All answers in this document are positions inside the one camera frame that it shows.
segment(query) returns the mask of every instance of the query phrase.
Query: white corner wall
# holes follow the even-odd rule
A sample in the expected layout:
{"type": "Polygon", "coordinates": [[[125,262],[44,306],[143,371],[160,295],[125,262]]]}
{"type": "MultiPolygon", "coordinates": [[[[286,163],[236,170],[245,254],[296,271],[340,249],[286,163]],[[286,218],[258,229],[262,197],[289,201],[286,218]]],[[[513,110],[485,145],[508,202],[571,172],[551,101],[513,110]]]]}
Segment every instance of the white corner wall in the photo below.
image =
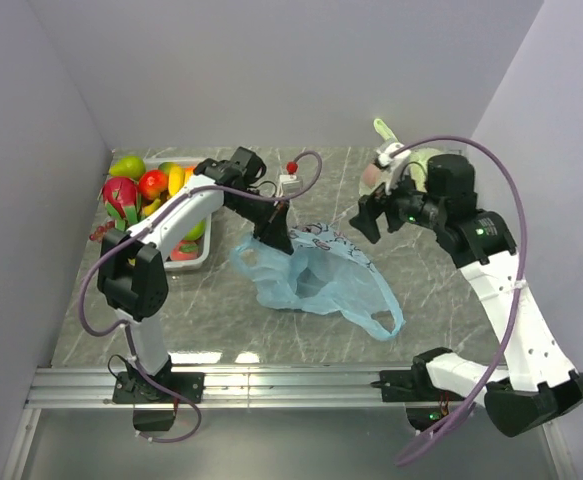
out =
{"type": "Polygon", "coordinates": [[[29,0],[112,147],[470,135],[541,0],[29,0]]]}
{"type": "MultiPolygon", "coordinates": [[[[545,3],[474,138],[517,179],[527,207],[530,284],[583,371],[583,2],[545,3]]],[[[514,223],[503,181],[475,158],[484,204],[514,223]]],[[[583,479],[583,405],[559,424],[583,479]]]]}
{"type": "Polygon", "coordinates": [[[108,158],[29,5],[0,0],[0,472],[50,360],[108,158]]]}

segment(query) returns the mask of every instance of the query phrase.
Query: toy fruit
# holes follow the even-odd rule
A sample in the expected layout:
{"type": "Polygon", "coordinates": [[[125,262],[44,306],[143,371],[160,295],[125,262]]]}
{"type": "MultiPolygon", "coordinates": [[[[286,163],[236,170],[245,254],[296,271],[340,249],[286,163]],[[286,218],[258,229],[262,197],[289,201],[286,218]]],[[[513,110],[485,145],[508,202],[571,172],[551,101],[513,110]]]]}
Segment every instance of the toy fruit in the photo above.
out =
{"type": "Polygon", "coordinates": [[[140,157],[124,157],[109,169],[109,175],[113,177],[127,177],[140,180],[147,168],[140,157]]]}
{"type": "Polygon", "coordinates": [[[173,165],[169,170],[169,195],[173,196],[184,186],[184,168],[173,165]]]}
{"type": "Polygon", "coordinates": [[[141,199],[138,187],[126,177],[112,177],[102,187],[102,201],[107,213],[114,218],[115,228],[124,230],[127,223],[138,223],[141,199]]]}
{"type": "Polygon", "coordinates": [[[162,162],[160,164],[160,166],[158,166],[158,170],[160,170],[161,172],[164,172],[165,174],[169,174],[171,173],[171,168],[173,168],[174,165],[177,165],[177,163],[174,162],[162,162]]]}
{"type": "Polygon", "coordinates": [[[155,212],[158,211],[158,208],[160,208],[160,205],[162,205],[162,200],[160,200],[160,198],[156,198],[150,204],[142,207],[142,216],[148,217],[149,215],[154,214],[155,212]]]}
{"type": "Polygon", "coordinates": [[[195,167],[187,167],[184,169],[184,184],[185,185],[187,184],[187,182],[191,178],[191,175],[193,175],[193,170],[195,170],[195,167]]]}
{"type": "Polygon", "coordinates": [[[155,200],[168,187],[169,177],[160,170],[149,170],[142,175],[138,182],[138,189],[147,200],[155,200]]]}
{"type": "Polygon", "coordinates": [[[182,262],[184,260],[195,260],[198,258],[198,244],[195,242],[181,241],[173,249],[169,258],[174,262],[182,262]]]}
{"type": "Polygon", "coordinates": [[[193,227],[193,230],[187,233],[187,235],[184,237],[184,240],[187,242],[195,242],[198,238],[204,235],[204,227],[205,222],[202,220],[195,227],[193,227]]]}
{"type": "Polygon", "coordinates": [[[102,237],[112,228],[115,228],[115,222],[113,220],[107,221],[103,225],[98,225],[96,229],[89,235],[89,240],[92,242],[102,243],[102,237]]]}

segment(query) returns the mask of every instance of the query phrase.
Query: gray marble floor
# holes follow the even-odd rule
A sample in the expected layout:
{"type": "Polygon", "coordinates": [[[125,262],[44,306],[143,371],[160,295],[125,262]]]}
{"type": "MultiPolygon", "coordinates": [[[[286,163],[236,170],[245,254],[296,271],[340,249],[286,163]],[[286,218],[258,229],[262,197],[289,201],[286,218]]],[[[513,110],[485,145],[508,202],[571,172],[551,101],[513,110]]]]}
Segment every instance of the gray marble floor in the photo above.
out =
{"type": "MultiPolygon", "coordinates": [[[[298,148],[257,148],[276,179],[298,148]]],[[[117,151],[116,158],[202,156],[226,159],[233,148],[117,151]]],[[[169,276],[170,295],[163,307],[167,346],[178,363],[316,363],[404,361],[430,348],[447,346],[468,359],[487,361],[496,339],[482,308],[462,276],[435,243],[431,232],[406,225],[368,243],[348,225],[358,197],[360,173],[372,157],[369,148],[317,148],[324,157],[316,187],[295,200],[290,224],[341,219],[336,223],[376,264],[398,298],[406,324],[394,340],[379,342],[341,315],[319,316],[264,308],[255,286],[231,266],[228,255],[237,238],[251,226],[231,211],[214,214],[211,255],[195,272],[169,276]]],[[[310,178],[314,164],[302,161],[299,173],[310,178]]],[[[100,209],[99,225],[106,214],[100,209]]],[[[55,366],[104,365],[114,353],[125,354],[121,332],[97,339],[82,331],[76,318],[79,280],[99,255],[99,245],[86,241],[73,297],[55,351],[55,366]]],[[[113,313],[92,284],[86,312],[93,325],[113,321],[113,313]]]]}

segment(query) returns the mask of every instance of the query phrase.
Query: light blue plastic bag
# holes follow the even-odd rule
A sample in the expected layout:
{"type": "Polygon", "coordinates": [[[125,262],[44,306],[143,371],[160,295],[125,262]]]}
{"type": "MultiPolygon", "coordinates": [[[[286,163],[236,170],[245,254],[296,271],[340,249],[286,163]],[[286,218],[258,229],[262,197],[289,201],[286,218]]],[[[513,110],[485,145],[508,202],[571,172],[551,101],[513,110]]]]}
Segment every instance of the light blue plastic bag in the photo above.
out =
{"type": "Polygon", "coordinates": [[[326,315],[340,311],[376,340],[389,340],[404,324],[402,310],[389,285],[371,261],[341,233],[322,223],[289,230],[293,255],[248,235],[231,252],[234,267],[250,278],[260,305],[326,315]],[[255,263],[244,253],[253,250],[255,263]],[[386,330],[372,315],[390,312],[394,327],[386,330]]]}

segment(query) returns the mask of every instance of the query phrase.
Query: yellow banana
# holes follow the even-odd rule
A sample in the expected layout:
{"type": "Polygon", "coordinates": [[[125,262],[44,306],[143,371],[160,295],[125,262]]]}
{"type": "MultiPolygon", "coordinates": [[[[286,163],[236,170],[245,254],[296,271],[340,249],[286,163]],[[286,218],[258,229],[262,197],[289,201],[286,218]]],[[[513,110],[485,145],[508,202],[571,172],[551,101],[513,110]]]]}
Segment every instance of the yellow banana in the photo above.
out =
{"type": "Polygon", "coordinates": [[[184,168],[173,165],[169,170],[169,195],[173,196],[184,186],[184,168]]]}
{"type": "Polygon", "coordinates": [[[142,215],[144,217],[148,217],[149,215],[157,212],[158,208],[160,208],[160,205],[162,205],[162,201],[159,198],[156,198],[149,205],[142,207],[142,215]]]}

